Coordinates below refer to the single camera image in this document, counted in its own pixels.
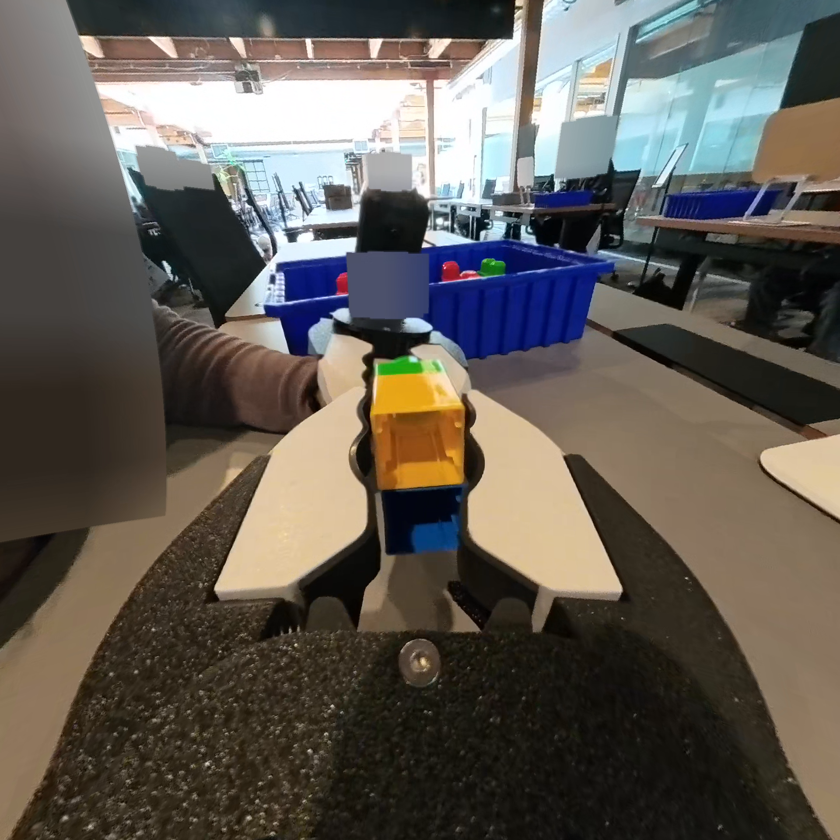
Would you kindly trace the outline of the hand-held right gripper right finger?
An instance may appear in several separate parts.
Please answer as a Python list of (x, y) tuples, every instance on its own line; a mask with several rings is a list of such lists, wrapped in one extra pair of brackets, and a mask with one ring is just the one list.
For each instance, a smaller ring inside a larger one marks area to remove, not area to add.
[(504, 599), (543, 629), (557, 599), (619, 602), (620, 581), (563, 450), (538, 427), (477, 389), (471, 411), (469, 481), (458, 575), (491, 613)]

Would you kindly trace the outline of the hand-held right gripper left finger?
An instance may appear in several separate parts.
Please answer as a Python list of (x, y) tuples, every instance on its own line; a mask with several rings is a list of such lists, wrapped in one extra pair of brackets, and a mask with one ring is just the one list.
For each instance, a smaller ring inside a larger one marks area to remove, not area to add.
[(310, 416), (269, 453), (215, 583), (220, 602), (279, 602), (305, 613), (322, 598), (359, 625), (382, 548), (363, 387)]

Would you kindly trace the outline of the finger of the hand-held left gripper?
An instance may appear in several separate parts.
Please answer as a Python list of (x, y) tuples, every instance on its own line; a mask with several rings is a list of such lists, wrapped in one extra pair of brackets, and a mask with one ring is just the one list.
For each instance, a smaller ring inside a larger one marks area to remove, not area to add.
[(439, 361), (457, 393), (462, 396), (470, 390), (469, 365), (463, 351), (451, 339), (441, 334), (431, 334), (423, 345), (423, 359)]
[(321, 407), (344, 393), (364, 386), (371, 344), (348, 334), (333, 334), (318, 360), (318, 401)]

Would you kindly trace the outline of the green two-stud block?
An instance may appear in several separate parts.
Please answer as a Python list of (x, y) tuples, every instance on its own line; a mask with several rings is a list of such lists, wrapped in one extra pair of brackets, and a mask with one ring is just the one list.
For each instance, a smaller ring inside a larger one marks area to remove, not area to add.
[(441, 360), (424, 360), (414, 355), (405, 355), (395, 360), (376, 360), (373, 365), (374, 376), (389, 375), (446, 375)]

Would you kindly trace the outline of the yellow single-stud block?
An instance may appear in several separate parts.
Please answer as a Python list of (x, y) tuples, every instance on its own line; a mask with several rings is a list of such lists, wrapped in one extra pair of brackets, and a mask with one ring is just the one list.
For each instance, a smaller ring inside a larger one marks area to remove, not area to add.
[(370, 421), (378, 490), (464, 483), (466, 407), (444, 371), (377, 375)]

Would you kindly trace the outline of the blue single-stud block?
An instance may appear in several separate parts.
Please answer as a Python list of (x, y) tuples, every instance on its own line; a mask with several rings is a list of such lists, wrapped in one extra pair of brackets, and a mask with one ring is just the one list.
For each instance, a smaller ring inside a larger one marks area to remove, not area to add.
[(385, 553), (455, 552), (464, 492), (463, 485), (383, 490)]

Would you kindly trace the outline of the person's left forearm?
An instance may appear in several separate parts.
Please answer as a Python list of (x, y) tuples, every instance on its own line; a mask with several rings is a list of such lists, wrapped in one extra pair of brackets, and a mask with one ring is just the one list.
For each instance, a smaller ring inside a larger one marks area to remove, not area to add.
[(287, 434), (322, 407), (319, 363), (226, 335), (151, 303), (164, 420)]

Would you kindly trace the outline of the pile of colourful toy blocks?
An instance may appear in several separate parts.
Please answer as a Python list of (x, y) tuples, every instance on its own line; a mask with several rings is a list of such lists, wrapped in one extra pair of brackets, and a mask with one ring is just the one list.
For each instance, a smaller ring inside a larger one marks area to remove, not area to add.
[[(507, 264), (503, 260), (487, 258), (481, 262), (479, 270), (461, 270), (456, 261), (444, 262), (441, 267), (441, 282), (456, 280), (474, 280), (479, 278), (500, 277), (506, 274)], [(335, 281), (335, 294), (345, 295), (348, 293), (348, 273), (342, 272)]]

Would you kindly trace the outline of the white panel board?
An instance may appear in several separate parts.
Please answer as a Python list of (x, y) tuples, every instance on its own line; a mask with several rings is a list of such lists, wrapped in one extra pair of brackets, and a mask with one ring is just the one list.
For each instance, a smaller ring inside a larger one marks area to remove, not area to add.
[(555, 179), (566, 182), (607, 173), (618, 120), (616, 115), (598, 115), (562, 123)]

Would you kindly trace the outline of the black desk mat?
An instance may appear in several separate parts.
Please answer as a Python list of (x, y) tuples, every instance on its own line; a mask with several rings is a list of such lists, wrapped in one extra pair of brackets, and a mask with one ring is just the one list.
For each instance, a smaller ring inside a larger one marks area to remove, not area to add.
[(679, 367), (797, 426), (839, 419), (839, 390), (806, 374), (673, 324), (618, 330), (613, 338), (668, 367)]

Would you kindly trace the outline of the white base document stand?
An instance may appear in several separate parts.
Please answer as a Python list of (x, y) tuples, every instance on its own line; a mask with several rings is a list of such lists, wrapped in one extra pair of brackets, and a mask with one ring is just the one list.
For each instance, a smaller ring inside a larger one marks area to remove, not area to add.
[(772, 184), (794, 183), (787, 214), (806, 188), (837, 186), (838, 179), (839, 99), (783, 108), (764, 126), (752, 167), (760, 189), (743, 219), (751, 218)]
[(782, 487), (839, 520), (839, 434), (765, 449), (759, 464)]

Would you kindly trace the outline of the wooden office desk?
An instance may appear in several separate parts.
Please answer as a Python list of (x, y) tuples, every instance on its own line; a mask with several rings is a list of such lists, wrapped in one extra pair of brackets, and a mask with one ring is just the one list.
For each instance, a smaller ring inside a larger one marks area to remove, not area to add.
[(637, 223), (653, 231), (648, 253), (665, 234), (666, 249), (681, 255), (674, 282), (647, 279), (645, 267), (635, 294), (672, 309), (686, 306), (700, 264), (706, 258), (751, 266), (778, 266), (806, 275), (838, 277), (837, 227), (792, 222), (775, 217), (687, 219), (640, 217)]

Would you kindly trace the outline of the black monitor back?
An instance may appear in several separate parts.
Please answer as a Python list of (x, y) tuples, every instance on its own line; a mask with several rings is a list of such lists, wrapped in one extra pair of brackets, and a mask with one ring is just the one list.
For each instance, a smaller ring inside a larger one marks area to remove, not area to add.
[(780, 110), (839, 98), (839, 14), (804, 27)]

